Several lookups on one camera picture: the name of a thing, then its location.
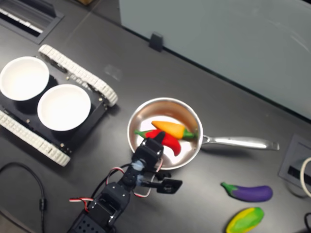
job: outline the green pepper stem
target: green pepper stem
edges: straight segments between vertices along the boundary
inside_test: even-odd
[[[135,134],[138,134],[139,136],[141,136],[141,137],[143,137],[143,138],[146,137],[146,136],[145,136],[145,133],[146,133],[146,132],[141,132],[141,131],[135,130],[134,133],[135,133]]]
[[[184,129],[184,132],[183,132],[183,138],[185,139],[190,139],[190,138],[194,138],[195,137],[195,134],[194,133],[191,133],[189,132],[188,130]]]

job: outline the dark countertop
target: dark countertop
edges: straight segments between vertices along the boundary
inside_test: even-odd
[[[235,213],[252,206],[265,211],[264,220],[253,233],[303,232],[303,216],[310,211],[310,200],[293,196],[277,173],[292,135],[311,139],[310,124],[165,51],[148,48],[142,39],[77,4],[57,0],[55,6],[66,17],[43,43],[101,77],[117,92],[119,101],[65,168],[36,159],[22,144],[16,146],[19,140],[0,129],[0,166],[23,162],[44,183],[49,201],[47,233],[66,232],[82,210],[81,204],[68,202],[70,197],[90,196],[111,167],[129,162],[128,120],[140,104],[156,97],[173,97],[189,104],[207,135],[266,138],[278,141],[281,150],[205,147],[191,163],[173,171],[173,177],[184,182],[175,195],[152,192],[146,199],[132,197],[116,223],[119,233],[217,233]],[[16,57],[36,54],[38,48],[0,27],[0,68]],[[119,69],[121,79],[105,74],[107,65]],[[270,185],[274,197],[255,204],[234,200],[220,186],[223,181]],[[16,168],[0,176],[0,186],[0,206],[39,232],[40,192],[35,181]]]

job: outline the pan handle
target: pan handle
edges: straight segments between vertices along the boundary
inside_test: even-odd
[[[277,142],[271,142],[265,139],[255,137],[208,137],[203,135],[202,144],[222,144],[236,147],[244,147],[259,150],[279,150]]]

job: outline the white cable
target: white cable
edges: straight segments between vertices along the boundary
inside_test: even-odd
[[[115,167],[111,168],[111,170],[109,171],[108,176],[107,176],[106,185],[109,183],[109,177],[110,177],[113,170],[118,170],[124,174],[124,170],[121,167],[115,166]]]
[[[94,199],[93,198],[79,198],[79,199],[77,199],[77,198],[70,198],[69,199],[70,202],[80,202],[82,200],[93,201]]]
[[[157,168],[157,170],[156,170],[156,173],[160,171],[162,165],[163,165],[163,159],[161,159],[160,165],[158,166],[158,168]],[[153,182],[155,177],[156,177],[156,174],[154,174],[154,175],[152,176],[150,182]],[[150,192],[151,192],[151,188],[148,189],[148,192],[147,192],[145,195],[139,194],[139,193],[135,193],[135,192],[133,192],[133,193],[134,193],[134,195],[135,195],[136,197],[139,197],[139,198],[146,198],[146,197],[149,196]]]
[[[307,164],[309,162],[311,162],[311,157],[306,159],[303,162],[303,164],[302,164],[302,167],[301,167],[301,170],[300,170],[300,182],[301,182],[301,186],[302,186],[303,191],[305,191],[305,193],[311,198],[311,193],[307,189],[307,186],[306,186],[306,183],[305,183],[305,170],[306,170]]]

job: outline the eggplant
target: eggplant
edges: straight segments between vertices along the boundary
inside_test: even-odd
[[[229,222],[226,233],[246,233],[260,224],[264,211],[260,207],[251,207],[240,211]]]
[[[221,183],[228,195],[238,200],[248,202],[262,202],[270,200],[273,196],[273,190],[269,186],[241,187],[232,184]]]

